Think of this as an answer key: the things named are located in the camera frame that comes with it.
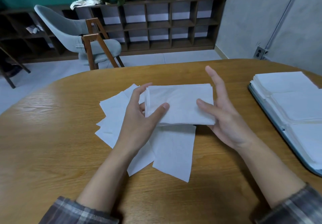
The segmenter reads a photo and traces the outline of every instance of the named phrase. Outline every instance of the baseboard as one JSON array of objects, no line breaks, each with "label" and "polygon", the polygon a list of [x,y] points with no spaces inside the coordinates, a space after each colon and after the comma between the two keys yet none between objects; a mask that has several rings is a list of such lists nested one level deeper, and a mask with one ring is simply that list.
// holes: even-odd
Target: baseboard
[{"label": "baseboard", "polygon": [[223,51],[220,50],[217,45],[215,45],[215,51],[222,59],[228,59],[228,57],[223,53]]}]

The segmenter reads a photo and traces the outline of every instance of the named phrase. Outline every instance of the right hand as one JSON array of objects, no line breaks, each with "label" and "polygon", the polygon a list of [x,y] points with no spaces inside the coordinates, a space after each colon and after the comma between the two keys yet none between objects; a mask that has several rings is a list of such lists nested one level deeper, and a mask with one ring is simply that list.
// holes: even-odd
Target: right hand
[{"label": "right hand", "polygon": [[210,66],[206,66],[205,70],[216,86],[217,100],[214,100],[212,105],[197,99],[197,105],[201,110],[215,117],[216,123],[209,125],[210,129],[222,142],[236,150],[258,140],[230,102],[221,77]]}]

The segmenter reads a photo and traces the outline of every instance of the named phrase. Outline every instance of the left hand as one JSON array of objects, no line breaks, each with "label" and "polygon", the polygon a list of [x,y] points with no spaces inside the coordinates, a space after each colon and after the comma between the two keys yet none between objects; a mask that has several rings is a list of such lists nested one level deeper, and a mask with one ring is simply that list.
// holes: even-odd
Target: left hand
[{"label": "left hand", "polygon": [[168,111],[168,103],[161,104],[152,115],[145,118],[145,104],[139,104],[140,94],[152,83],[135,88],[126,108],[122,129],[114,149],[125,151],[135,156],[147,143],[159,120]]}]

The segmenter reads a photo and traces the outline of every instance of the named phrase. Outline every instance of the chair seat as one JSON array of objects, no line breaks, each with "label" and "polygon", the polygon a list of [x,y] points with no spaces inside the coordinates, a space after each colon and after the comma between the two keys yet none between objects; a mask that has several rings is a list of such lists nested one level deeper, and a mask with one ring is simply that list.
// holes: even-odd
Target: chair seat
[{"label": "chair seat", "polygon": [[[107,39],[104,40],[104,42],[110,50],[113,57],[119,56],[119,54],[121,53],[121,44],[118,41],[114,39]],[[94,63],[101,63],[108,60],[98,41],[91,42],[91,47]],[[79,60],[83,61],[84,65],[89,65],[86,53],[79,53],[78,58]]]}]

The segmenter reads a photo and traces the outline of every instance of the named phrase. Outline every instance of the wooden table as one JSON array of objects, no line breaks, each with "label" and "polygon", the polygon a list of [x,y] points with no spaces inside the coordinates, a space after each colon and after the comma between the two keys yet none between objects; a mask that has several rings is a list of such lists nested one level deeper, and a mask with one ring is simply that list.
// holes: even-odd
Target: wooden table
[{"label": "wooden table", "polygon": [[[263,60],[230,59],[94,70],[58,80],[0,116],[1,223],[37,223],[59,195],[75,199],[111,149],[94,133],[99,106],[128,88],[211,83],[210,65],[249,126],[304,181],[322,192],[255,102],[247,85],[257,73],[299,69]],[[322,77],[305,74],[319,87]],[[198,126],[189,183],[152,164],[127,178],[118,201],[123,223],[249,223],[269,210],[241,158]]]}]

